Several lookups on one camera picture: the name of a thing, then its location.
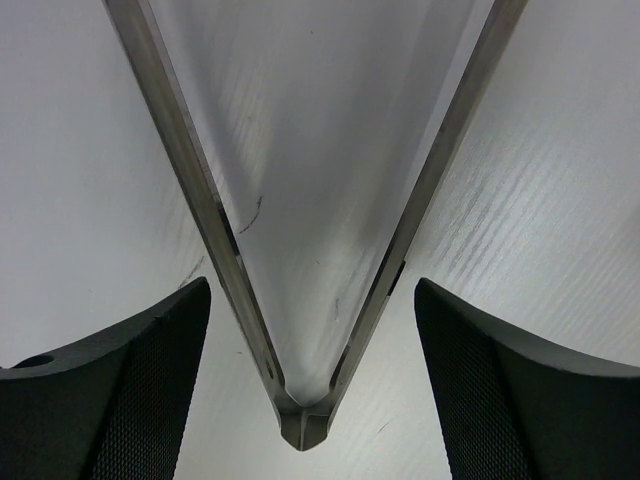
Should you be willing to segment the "silver metal tongs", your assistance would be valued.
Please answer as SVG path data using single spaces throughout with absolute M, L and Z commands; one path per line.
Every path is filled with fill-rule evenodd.
M 276 413 L 323 442 L 521 1 L 109 1 Z

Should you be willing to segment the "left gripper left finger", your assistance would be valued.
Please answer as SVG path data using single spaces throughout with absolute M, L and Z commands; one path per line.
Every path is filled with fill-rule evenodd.
M 171 479 L 210 318 L 199 277 L 1 371 L 4 479 Z

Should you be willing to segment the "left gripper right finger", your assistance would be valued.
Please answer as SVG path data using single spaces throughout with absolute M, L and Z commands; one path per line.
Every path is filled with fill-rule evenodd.
M 635 479 L 639 370 L 543 339 L 428 279 L 414 309 L 456 479 Z

